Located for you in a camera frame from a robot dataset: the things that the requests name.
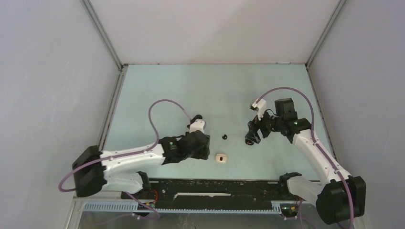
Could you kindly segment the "beige earbud charging case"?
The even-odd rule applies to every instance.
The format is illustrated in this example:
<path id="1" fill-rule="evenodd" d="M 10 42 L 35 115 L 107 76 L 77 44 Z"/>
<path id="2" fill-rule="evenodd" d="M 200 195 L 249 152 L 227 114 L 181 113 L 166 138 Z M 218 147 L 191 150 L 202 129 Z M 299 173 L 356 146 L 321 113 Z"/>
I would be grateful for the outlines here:
<path id="1" fill-rule="evenodd" d="M 226 154 L 218 153 L 215 155 L 215 161 L 219 164 L 226 164 L 228 156 Z"/>

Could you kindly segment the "black charging case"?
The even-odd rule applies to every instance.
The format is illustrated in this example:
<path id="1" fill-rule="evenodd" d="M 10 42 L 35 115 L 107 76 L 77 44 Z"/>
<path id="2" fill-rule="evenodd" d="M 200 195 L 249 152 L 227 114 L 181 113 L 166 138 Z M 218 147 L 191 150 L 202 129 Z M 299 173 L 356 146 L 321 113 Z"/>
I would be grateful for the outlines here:
<path id="1" fill-rule="evenodd" d="M 251 140 L 248 140 L 248 139 L 245 140 L 245 143 L 246 143 L 248 146 L 252 146 L 252 145 L 255 144 L 254 141 L 251 141 Z"/>

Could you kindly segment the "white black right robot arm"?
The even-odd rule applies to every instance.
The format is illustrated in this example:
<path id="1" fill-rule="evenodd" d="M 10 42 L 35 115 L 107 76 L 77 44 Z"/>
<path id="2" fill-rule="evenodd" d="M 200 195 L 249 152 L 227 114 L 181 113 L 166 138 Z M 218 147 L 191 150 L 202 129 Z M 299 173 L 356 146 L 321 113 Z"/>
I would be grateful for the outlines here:
<path id="1" fill-rule="evenodd" d="M 247 145 L 259 144 L 272 132 L 281 133 L 301 151 L 314 169 L 319 184 L 298 172 L 279 178 L 278 194 L 283 199 L 298 196 L 316 207 L 324 223 L 330 225 L 362 217 L 365 213 L 366 183 L 354 177 L 330 155 L 306 118 L 298 118 L 291 98 L 275 101 L 276 114 L 270 115 L 264 99 L 254 100 L 250 108 L 257 112 L 248 122 Z"/>

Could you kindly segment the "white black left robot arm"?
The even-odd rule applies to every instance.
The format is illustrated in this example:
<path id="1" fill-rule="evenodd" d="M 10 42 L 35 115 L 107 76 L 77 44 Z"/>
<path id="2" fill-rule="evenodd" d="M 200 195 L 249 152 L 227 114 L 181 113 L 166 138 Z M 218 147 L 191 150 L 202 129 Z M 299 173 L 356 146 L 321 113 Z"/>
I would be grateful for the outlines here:
<path id="1" fill-rule="evenodd" d="M 164 137 L 155 146 L 100 151 L 98 146 L 88 147 L 72 164 L 75 192 L 80 198 L 100 191 L 122 191 L 147 198 L 151 192 L 149 178 L 141 169 L 175 164 L 188 158 L 206 160 L 210 154 L 210 136 L 201 131 L 178 137 Z"/>

